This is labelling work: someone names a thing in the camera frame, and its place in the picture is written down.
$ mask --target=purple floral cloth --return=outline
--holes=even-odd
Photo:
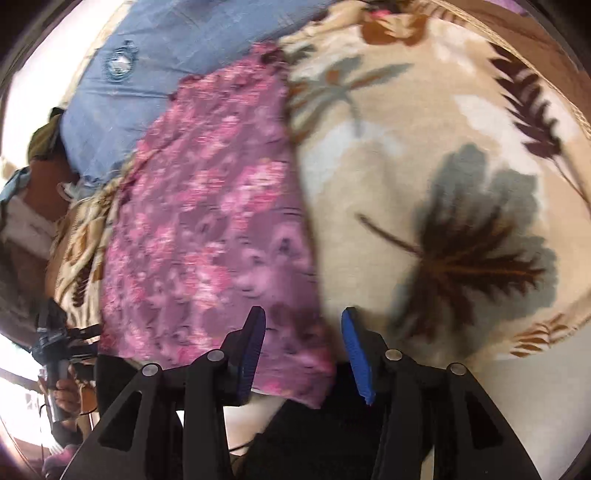
[[[272,44],[181,81],[138,143],[106,254],[101,350],[164,368],[242,327],[267,333],[254,388],[319,407],[335,366],[285,127]]]

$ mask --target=fabric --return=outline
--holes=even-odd
[[[24,189],[31,180],[31,167],[24,167],[12,174],[0,192],[0,225],[6,222],[6,206],[18,192]]]
[[[483,35],[349,1],[281,40],[324,316],[356,305],[437,366],[543,351],[533,327],[591,313],[589,124]]]
[[[90,61],[64,114],[61,136],[72,167],[89,184],[106,183],[182,77],[228,65],[253,42],[297,30],[329,3],[136,2]]]
[[[53,285],[53,299],[67,313],[68,327],[102,323],[100,288],[121,180],[111,180],[91,198],[75,204],[73,215],[66,216],[60,225],[47,270],[46,291]]]
[[[0,232],[2,242],[10,240],[36,257],[49,259],[56,235],[53,223],[33,211],[18,196],[8,202],[5,213],[5,225]]]
[[[587,326],[541,355],[490,362],[478,372],[543,480],[568,478],[566,469],[589,438],[590,342]]]
[[[136,0],[123,1],[117,10],[113,12],[113,15],[111,15],[107,23],[103,26],[97,37],[94,39],[86,54],[84,55],[84,58],[78,65],[78,68],[76,69],[76,72],[74,73],[74,76],[72,77],[64,96],[61,98],[60,107],[62,109],[66,110],[68,108],[70,102],[72,101],[72,97],[76,93],[80,79],[88,68],[90,61],[95,57],[96,52],[105,44],[107,39],[127,16],[129,9],[135,3],[135,1]]]
[[[453,0],[450,5],[439,1],[429,2],[430,10],[441,4],[450,15],[449,8],[465,14],[464,22],[477,22],[477,28],[488,29],[500,35],[512,45],[526,62],[535,66],[542,77],[556,85],[565,97],[575,104],[585,116],[591,118],[591,79],[584,70],[579,70],[560,45],[533,18],[520,17],[497,5],[475,0]],[[421,2],[410,5],[411,10],[420,8]]]
[[[27,150],[29,163],[33,158],[46,158],[56,147],[60,138],[60,120],[63,110],[52,111],[49,122],[36,130],[31,137]]]
[[[267,313],[254,388],[318,407],[333,376],[271,44],[189,76],[138,144],[107,252],[104,352],[191,363]]]

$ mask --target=palm leaf pattern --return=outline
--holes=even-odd
[[[494,43],[491,47],[501,58],[491,59],[490,62],[505,76],[497,77],[496,82],[508,93],[503,97],[511,104],[508,108],[515,118],[514,125],[528,137],[524,147],[536,157],[552,162],[560,176],[583,199],[591,213],[591,203],[584,190],[575,185],[562,169],[558,157],[566,160],[560,139],[554,133],[558,120],[547,118],[547,101],[541,100],[542,87],[538,74],[530,70],[520,59],[512,53]]]
[[[511,355],[523,358],[534,353],[544,352],[555,344],[566,340],[580,330],[590,318],[582,321],[581,325],[570,326],[562,313],[552,319],[536,323],[524,332],[515,335],[515,344],[511,349]]]
[[[478,159],[477,154],[474,146],[467,145],[456,157]],[[357,215],[369,232],[418,259],[408,296],[393,324],[408,337],[432,340],[447,313],[454,329],[474,325],[478,294],[487,303],[501,304],[514,294],[525,297],[547,281],[551,267],[541,260],[541,251],[530,250],[527,239],[520,238],[526,236],[508,193],[498,198],[480,196],[469,190],[473,187],[478,188],[433,184],[432,199],[420,209],[425,215],[418,224],[418,245],[382,229],[366,215]]]
[[[365,15],[360,23],[361,36],[368,45],[391,45],[402,42],[407,47],[414,47],[427,35],[428,19],[426,15],[413,15],[402,27],[400,19],[393,24],[372,14]]]
[[[404,73],[411,64],[401,63],[387,65],[370,70],[353,77],[352,73],[361,65],[361,56],[341,59],[324,69],[317,79],[306,78],[290,85],[290,109],[298,115],[302,109],[308,107],[308,117],[301,123],[297,132],[293,133],[293,141],[299,143],[307,138],[315,129],[324,113],[337,102],[349,105],[355,134],[361,135],[361,115],[359,108],[350,93],[354,90],[367,88],[372,85],[383,85]]]
[[[316,52],[316,47],[312,44],[303,45],[293,51],[284,51],[285,60],[292,67],[298,65],[301,61],[310,58]]]

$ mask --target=blue fabric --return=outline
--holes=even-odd
[[[61,120],[68,160],[88,185],[114,177],[168,95],[252,43],[293,33],[334,0],[138,0],[90,62]]]
[[[4,222],[6,221],[5,218],[2,218],[5,206],[8,205],[12,197],[29,185],[30,180],[31,167],[24,167],[15,171],[4,184],[4,188],[0,192],[0,229],[4,228]]]

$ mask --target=person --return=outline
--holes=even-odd
[[[55,422],[51,428],[51,434],[63,448],[68,445],[80,445],[82,443],[82,432],[76,424],[76,419],[82,410],[82,398],[80,388],[76,383],[76,371],[74,367],[69,367],[70,376],[66,380],[59,380],[56,389],[49,391],[44,378],[39,377],[41,391],[45,395],[53,395],[56,404],[64,410],[70,418],[61,422]]]

